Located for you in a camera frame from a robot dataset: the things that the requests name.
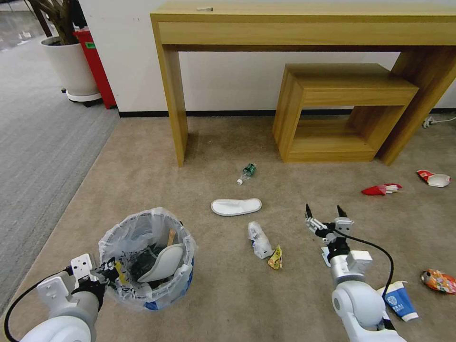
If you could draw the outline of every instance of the plastic trash bag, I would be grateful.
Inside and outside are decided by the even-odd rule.
[[[252,241],[253,252],[260,259],[264,259],[274,253],[266,234],[263,232],[258,222],[249,222],[248,238]]]
[[[152,245],[166,247],[170,229],[176,231],[174,241],[182,243],[184,248],[176,272],[157,287],[138,283],[131,276],[134,256]],[[179,220],[161,207],[128,216],[98,242],[100,264],[114,257],[120,275],[115,283],[108,284],[110,292],[121,303],[149,310],[160,310],[185,295],[193,276],[196,248],[195,240]]]

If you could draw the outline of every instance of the red trash bin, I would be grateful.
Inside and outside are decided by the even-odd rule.
[[[90,70],[94,75],[98,91],[101,94],[103,103],[107,109],[116,107],[113,91],[106,77],[105,69],[101,64],[100,56],[95,48],[94,40],[88,28],[75,31],[75,36],[82,45],[82,50],[89,63]]]

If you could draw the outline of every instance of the wooden stick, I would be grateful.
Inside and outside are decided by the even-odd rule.
[[[171,246],[174,241],[174,235],[176,235],[176,231],[174,229],[170,229],[170,234],[168,235],[168,246]]]

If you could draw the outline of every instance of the black cable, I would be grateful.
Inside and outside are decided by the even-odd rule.
[[[64,270],[62,271],[66,271],[68,272],[69,275],[72,275],[73,274],[73,270],[71,269],[71,266],[65,268]],[[3,326],[3,329],[5,330],[5,335],[6,335],[6,338],[10,341],[10,342],[19,342],[18,340],[16,340],[12,335],[11,335],[11,332],[10,332],[10,316],[11,316],[11,313],[13,312],[13,309],[16,307],[16,305],[21,301],[22,298],[24,298],[30,291],[32,291],[33,289],[35,289],[42,281],[48,279],[49,277],[51,276],[55,276],[57,273],[54,273],[52,275],[49,275],[47,276],[46,278],[43,278],[41,279],[39,282],[37,282],[36,284],[32,285],[31,287],[29,287],[26,291],[24,291],[19,297],[16,298],[16,300],[13,302],[13,304],[11,304],[10,308],[8,309],[8,311],[6,312],[6,315],[5,315],[5,321],[4,321],[4,326]]]
[[[386,282],[386,285],[385,285],[385,289],[383,290],[383,294],[381,295],[381,297],[383,298],[383,300],[385,300],[385,296],[386,296],[386,292],[388,290],[388,287],[391,285],[391,280],[393,279],[393,273],[394,273],[394,262],[393,262],[393,258],[391,257],[391,255],[385,250],[383,249],[382,247],[372,243],[372,242],[369,242],[369,241],[366,241],[366,240],[362,240],[360,238],[357,238],[357,237],[352,237],[350,235],[346,235],[344,233],[341,233],[339,231],[336,231],[335,229],[333,228],[328,228],[329,230],[331,230],[332,232],[334,233],[337,233],[337,234],[340,234],[342,235],[344,238],[349,238],[351,240],[355,240],[355,241],[358,241],[358,242],[361,242],[361,243],[364,243],[366,245],[369,245],[369,246],[372,246],[372,247],[375,247],[379,250],[381,250],[383,253],[386,254],[386,256],[388,257],[389,259],[389,276],[388,276],[388,281]]]

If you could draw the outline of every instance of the yellow snack wrapper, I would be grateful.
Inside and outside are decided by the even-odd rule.
[[[267,264],[271,266],[273,269],[282,268],[282,249],[280,245],[277,245],[274,254],[267,261]]]

